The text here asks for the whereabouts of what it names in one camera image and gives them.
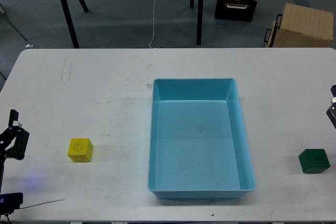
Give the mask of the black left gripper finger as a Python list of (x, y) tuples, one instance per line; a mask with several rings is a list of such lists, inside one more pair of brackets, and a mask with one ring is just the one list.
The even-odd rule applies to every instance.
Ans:
[(8, 120), (8, 130), (11, 142), (14, 141), (14, 144), (6, 150), (6, 157), (23, 160), (25, 157), (29, 133), (22, 128), (18, 118), (19, 113), (16, 110), (11, 109)]

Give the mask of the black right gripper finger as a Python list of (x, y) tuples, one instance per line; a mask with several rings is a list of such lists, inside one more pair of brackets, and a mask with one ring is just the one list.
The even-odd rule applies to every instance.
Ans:
[(331, 121), (332, 125), (334, 126), (334, 128), (336, 128), (336, 113), (335, 113), (335, 97), (336, 97), (336, 92), (335, 92), (335, 88), (336, 85), (333, 85), (331, 87), (331, 93), (333, 95), (333, 98), (331, 100), (331, 105), (330, 107), (327, 109), (326, 114), (329, 118), (329, 120)]

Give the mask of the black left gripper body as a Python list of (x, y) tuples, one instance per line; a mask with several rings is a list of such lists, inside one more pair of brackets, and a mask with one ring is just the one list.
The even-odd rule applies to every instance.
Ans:
[(1, 158), (5, 157), (6, 148), (11, 144), (13, 140), (13, 127), (8, 127), (3, 133), (1, 133)]

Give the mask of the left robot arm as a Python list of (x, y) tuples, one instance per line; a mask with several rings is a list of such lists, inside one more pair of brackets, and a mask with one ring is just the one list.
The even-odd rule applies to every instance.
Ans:
[(1, 187), (4, 174), (4, 163), (7, 158), (23, 160), (29, 139), (27, 132), (18, 121), (19, 113), (11, 109), (7, 129), (1, 133)]

